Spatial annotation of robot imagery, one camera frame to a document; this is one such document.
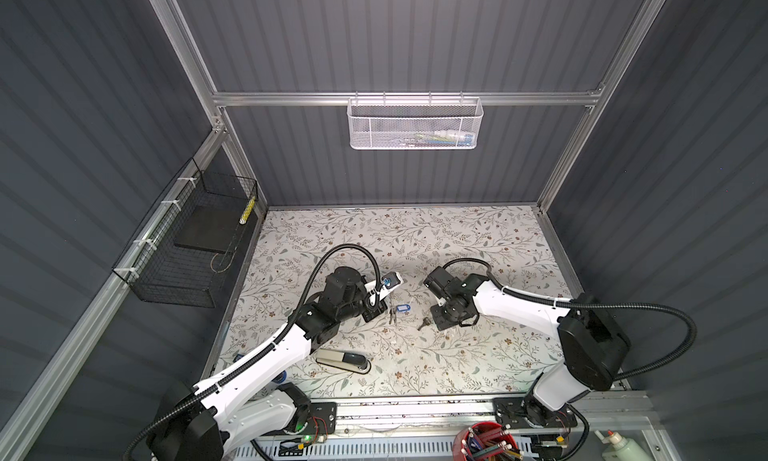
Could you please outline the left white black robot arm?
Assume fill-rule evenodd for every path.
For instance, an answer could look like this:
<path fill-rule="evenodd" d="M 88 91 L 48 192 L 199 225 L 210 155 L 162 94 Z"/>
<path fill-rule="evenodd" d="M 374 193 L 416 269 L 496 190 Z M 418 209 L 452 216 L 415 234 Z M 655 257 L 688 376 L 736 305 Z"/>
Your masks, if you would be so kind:
<path fill-rule="evenodd" d="M 145 436 L 155 460 L 223 460 L 254 438 L 273 431 L 302 429 L 310 401 L 287 384 L 258 393 L 292 365 L 308 358 L 339 331 L 342 322 L 369 322 L 387 310 L 386 297 L 403 282 L 397 272 L 369 281 L 342 266 L 323 290 L 306 297 L 290 321 L 259 347 L 192 388 L 173 386 Z"/>

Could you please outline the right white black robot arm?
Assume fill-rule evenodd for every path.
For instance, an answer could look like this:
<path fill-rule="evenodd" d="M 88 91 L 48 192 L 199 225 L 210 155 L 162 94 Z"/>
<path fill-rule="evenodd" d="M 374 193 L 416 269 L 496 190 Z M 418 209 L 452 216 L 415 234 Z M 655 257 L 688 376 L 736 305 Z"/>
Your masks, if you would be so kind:
<path fill-rule="evenodd" d="M 423 284 L 437 299 L 430 312 L 439 330 L 495 317 L 559 343 L 562 359 L 538 375 L 524 398 L 530 419 L 559 411 L 586 393 L 610 390 L 631 346 L 612 318 L 585 295 L 577 300 L 539 296 L 489 275 L 460 279 L 444 267 L 430 272 Z"/>

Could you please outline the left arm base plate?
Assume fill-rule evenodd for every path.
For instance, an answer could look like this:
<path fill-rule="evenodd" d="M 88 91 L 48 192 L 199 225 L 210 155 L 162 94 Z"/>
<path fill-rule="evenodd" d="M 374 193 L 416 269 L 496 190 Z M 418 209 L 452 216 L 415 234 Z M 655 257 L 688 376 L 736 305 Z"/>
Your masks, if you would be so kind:
<path fill-rule="evenodd" d="M 307 410 L 295 414 L 285 427 L 268 431 L 265 436 L 334 434 L 337 417 L 337 403 L 312 401 Z"/>

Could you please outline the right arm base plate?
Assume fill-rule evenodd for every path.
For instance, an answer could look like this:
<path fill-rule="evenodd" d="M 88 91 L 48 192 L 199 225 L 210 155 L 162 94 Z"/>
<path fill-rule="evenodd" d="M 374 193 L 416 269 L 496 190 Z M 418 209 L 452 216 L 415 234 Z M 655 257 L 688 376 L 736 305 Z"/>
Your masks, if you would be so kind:
<path fill-rule="evenodd" d="M 492 412 L 498 424 L 513 429 L 564 428 L 578 425 L 578 418 L 567 406 L 552 411 L 528 396 L 501 396 L 492 399 Z"/>

